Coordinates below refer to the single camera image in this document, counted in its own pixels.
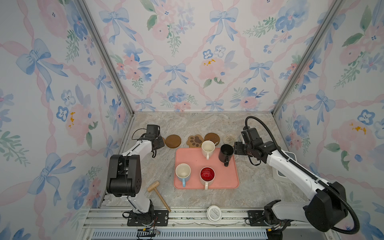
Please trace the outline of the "black mug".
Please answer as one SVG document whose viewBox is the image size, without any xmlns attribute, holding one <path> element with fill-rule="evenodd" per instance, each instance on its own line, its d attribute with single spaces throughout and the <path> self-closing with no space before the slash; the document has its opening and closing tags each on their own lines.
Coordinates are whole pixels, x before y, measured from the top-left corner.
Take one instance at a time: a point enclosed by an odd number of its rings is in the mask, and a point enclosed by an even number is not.
<svg viewBox="0 0 384 240">
<path fill-rule="evenodd" d="M 224 164 L 225 167 L 229 166 L 229 162 L 234 154 L 234 148 L 231 145 L 224 144 L 220 148 L 219 160 Z"/>
</svg>

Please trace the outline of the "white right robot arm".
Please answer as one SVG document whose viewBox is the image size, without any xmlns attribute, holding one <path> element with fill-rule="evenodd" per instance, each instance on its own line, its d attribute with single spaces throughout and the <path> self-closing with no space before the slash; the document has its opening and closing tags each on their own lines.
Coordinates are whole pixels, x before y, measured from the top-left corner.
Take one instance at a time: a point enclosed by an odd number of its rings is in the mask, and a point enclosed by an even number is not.
<svg viewBox="0 0 384 240">
<path fill-rule="evenodd" d="M 294 161 L 273 141 L 263 142 L 255 128 L 244 127 L 243 141 L 235 143 L 235 154 L 257 159 L 281 172 L 308 198 L 305 203 L 274 200 L 264 207 L 262 220 L 273 227 L 298 221 L 311 224 L 321 232 L 334 230 L 354 235 L 360 230 L 360 221 L 346 200 L 345 188 L 338 182 L 329 183 L 312 174 Z"/>
</svg>

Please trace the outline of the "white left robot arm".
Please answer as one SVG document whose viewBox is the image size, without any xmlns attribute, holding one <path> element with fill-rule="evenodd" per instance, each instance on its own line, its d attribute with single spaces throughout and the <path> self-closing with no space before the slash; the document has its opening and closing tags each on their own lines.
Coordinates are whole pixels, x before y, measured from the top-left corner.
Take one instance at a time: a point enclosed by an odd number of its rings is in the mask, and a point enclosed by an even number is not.
<svg viewBox="0 0 384 240">
<path fill-rule="evenodd" d="M 147 125 L 146 133 L 137 139 L 131 149 L 120 155 L 112 155 L 110 158 L 107 193 L 115 197 L 127 197 L 132 210 L 123 214 L 123 217 L 128 219 L 129 226 L 132 224 L 149 226 L 155 223 L 153 203 L 141 190 L 141 159 L 148 154 L 152 154 L 152 158 L 155 158 L 157 150 L 165 146 L 160 131 L 158 125 Z"/>
</svg>

